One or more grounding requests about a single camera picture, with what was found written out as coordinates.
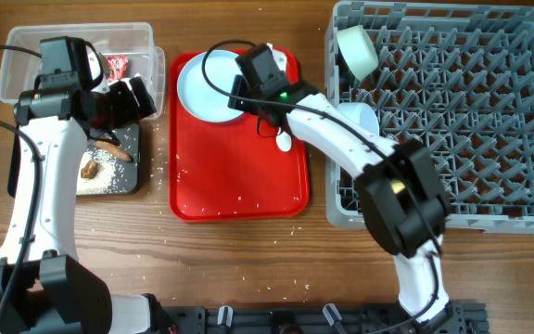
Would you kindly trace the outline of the red snack wrapper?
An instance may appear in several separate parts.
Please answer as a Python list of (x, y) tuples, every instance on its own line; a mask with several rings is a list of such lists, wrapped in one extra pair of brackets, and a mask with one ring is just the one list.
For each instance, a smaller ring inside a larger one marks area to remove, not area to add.
[(107, 57), (108, 63), (108, 81), (120, 81), (126, 76), (128, 68), (128, 58), (126, 55), (116, 55)]

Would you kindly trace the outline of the light blue plate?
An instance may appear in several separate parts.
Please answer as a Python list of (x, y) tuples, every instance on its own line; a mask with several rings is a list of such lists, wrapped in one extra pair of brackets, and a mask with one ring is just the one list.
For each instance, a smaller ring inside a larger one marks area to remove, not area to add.
[[(206, 53), (192, 57), (181, 70), (177, 80), (177, 93), (181, 104), (194, 117), (204, 122), (229, 122), (243, 112), (228, 107), (229, 97), (209, 86), (202, 74), (202, 60)], [(227, 50), (214, 50), (206, 61), (210, 81), (230, 93), (236, 75), (240, 74), (235, 59), (237, 54)]]

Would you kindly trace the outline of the brown carrot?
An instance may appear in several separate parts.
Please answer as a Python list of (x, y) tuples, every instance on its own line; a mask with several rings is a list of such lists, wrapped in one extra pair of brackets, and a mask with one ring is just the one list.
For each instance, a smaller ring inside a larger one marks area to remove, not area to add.
[(133, 160), (133, 158), (128, 153), (126, 153), (121, 148), (119, 148), (119, 147), (117, 147), (117, 146), (115, 146), (115, 145), (113, 145), (113, 144), (111, 144), (109, 142), (106, 142), (106, 141), (95, 141), (94, 142), (94, 146), (96, 148), (100, 148), (100, 149), (105, 150), (106, 152), (108, 152), (109, 154), (111, 154), (112, 156), (117, 158), (118, 160), (127, 161), (127, 162), (131, 162)]

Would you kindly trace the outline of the brown food scrap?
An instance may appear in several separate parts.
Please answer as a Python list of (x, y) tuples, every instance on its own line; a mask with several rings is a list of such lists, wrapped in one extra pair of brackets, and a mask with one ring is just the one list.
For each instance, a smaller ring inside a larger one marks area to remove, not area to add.
[(99, 165), (96, 161), (88, 161), (80, 171), (80, 177), (82, 179), (94, 179), (99, 171)]

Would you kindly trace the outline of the green bowl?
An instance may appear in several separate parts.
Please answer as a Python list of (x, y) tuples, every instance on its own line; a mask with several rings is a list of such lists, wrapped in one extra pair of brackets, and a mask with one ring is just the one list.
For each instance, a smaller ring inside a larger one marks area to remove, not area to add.
[(379, 63), (372, 39), (362, 26), (353, 26), (337, 33), (337, 44), (351, 74), (364, 80)]

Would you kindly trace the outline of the light blue bowl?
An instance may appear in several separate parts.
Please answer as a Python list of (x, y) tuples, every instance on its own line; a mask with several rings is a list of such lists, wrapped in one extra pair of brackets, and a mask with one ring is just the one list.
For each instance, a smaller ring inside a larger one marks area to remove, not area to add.
[(366, 103), (345, 102), (337, 106), (337, 110), (348, 117), (351, 121), (360, 125), (363, 129), (378, 135), (379, 122), (375, 111)]

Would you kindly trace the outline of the yellow cup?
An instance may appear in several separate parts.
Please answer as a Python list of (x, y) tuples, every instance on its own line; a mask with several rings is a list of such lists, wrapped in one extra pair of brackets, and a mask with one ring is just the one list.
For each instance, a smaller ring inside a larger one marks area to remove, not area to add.
[(395, 194), (401, 193), (406, 188), (406, 185), (401, 180), (392, 180), (390, 185)]

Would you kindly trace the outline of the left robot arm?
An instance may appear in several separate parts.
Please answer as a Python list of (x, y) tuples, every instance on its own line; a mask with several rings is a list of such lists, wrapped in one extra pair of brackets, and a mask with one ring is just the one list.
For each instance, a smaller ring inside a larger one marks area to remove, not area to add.
[(44, 39), (43, 70), (19, 96), (11, 131), (21, 153), (14, 209), (0, 248), (0, 333), (154, 333), (162, 310), (148, 294), (112, 295), (80, 264), (74, 236), (77, 178), (94, 132), (153, 114), (140, 78), (108, 83), (91, 43)]

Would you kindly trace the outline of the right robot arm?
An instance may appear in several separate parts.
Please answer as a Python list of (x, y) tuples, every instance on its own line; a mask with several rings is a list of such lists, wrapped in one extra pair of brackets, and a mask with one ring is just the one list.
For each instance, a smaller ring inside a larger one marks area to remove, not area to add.
[(367, 230), (393, 257), (400, 306), (430, 326), (449, 303), (439, 262), (450, 203), (429, 149), (369, 132), (312, 85), (291, 83), (266, 44), (235, 62), (242, 82), (231, 94), (239, 108), (318, 148), (353, 179)]

